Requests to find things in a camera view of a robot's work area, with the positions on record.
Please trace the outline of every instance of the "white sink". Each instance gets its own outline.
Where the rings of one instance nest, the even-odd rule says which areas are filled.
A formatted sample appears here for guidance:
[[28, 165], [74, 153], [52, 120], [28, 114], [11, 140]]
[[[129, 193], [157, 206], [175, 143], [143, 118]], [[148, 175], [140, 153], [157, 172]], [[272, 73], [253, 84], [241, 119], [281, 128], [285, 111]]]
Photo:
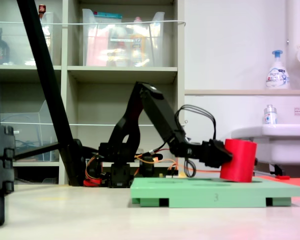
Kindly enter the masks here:
[[264, 124], [234, 130], [233, 139], [257, 143], [256, 157], [261, 163], [300, 165], [300, 124]]

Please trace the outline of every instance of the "blue pump head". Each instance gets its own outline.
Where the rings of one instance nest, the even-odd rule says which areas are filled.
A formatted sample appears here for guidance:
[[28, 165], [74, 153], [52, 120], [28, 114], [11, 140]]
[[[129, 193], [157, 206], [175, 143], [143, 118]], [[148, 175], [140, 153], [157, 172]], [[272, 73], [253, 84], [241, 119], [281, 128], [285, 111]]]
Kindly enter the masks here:
[[274, 50], [272, 54], [275, 58], [280, 58], [280, 54], [283, 54], [284, 52], [282, 50]]

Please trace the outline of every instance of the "clear plastic bin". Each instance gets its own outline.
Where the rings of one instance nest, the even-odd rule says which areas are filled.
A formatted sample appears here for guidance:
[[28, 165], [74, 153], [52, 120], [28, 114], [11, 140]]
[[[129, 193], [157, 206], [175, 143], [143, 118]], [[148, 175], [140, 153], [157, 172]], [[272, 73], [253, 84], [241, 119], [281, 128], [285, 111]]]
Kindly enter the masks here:
[[[100, 67], [163, 67], [163, 22], [96, 24], [83, 9], [83, 65]], [[152, 21], [163, 21], [157, 12]]]
[[[39, 112], [1, 113], [0, 122], [2, 125], [13, 127], [16, 154], [57, 142], [57, 136], [46, 101], [44, 101]], [[55, 162], [59, 161], [59, 152], [54, 150], [20, 161]]]
[[[53, 12], [46, 12], [41, 20], [42, 30], [53, 65], [61, 64], [62, 26]], [[25, 26], [0, 23], [0, 65], [30, 65], [36, 62], [32, 54]]]

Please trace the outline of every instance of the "white shelving unit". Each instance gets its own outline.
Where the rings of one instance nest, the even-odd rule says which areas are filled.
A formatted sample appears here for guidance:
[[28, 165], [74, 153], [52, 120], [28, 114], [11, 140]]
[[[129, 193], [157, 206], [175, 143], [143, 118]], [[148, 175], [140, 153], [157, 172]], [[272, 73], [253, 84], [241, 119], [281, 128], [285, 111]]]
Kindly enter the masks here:
[[[136, 81], [148, 82], [163, 92], [173, 110], [184, 104], [184, 24], [164, 24], [163, 67], [99, 67], [83, 66], [83, 27], [67, 25], [82, 23], [82, 9], [120, 13], [122, 22], [133, 22], [135, 17], [151, 21], [156, 12], [165, 12], [165, 20], [184, 21], [185, 0], [40, 0], [47, 12], [56, 13], [62, 26], [61, 65], [54, 66], [63, 104], [71, 124], [99, 124], [100, 126], [72, 125], [74, 138], [84, 146], [98, 148], [107, 142], [118, 120], [123, 116]], [[0, 0], [0, 21], [22, 22], [17, 3]], [[45, 100], [35, 66], [0, 65], [0, 101], [2, 113], [36, 112]], [[140, 125], [151, 122], [143, 112]], [[140, 126], [139, 148], [154, 149], [162, 139], [153, 126]], [[165, 151], [165, 158], [172, 158]], [[156, 166], [168, 167], [170, 163]], [[15, 167], [59, 166], [59, 184], [67, 184], [62, 162], [15, 162]]]
[[12, 164], [14, 167], [59, 167], [58, 161], [18, 161]]

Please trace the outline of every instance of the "pipe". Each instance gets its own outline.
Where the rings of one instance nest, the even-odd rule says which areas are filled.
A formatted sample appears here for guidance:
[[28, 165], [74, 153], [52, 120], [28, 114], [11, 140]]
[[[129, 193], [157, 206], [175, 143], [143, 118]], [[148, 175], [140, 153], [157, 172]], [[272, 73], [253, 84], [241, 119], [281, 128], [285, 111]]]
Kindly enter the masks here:
[[300, 0], [286, 0], [287, 36], [286, 66], [291, 88], [300, 89]]

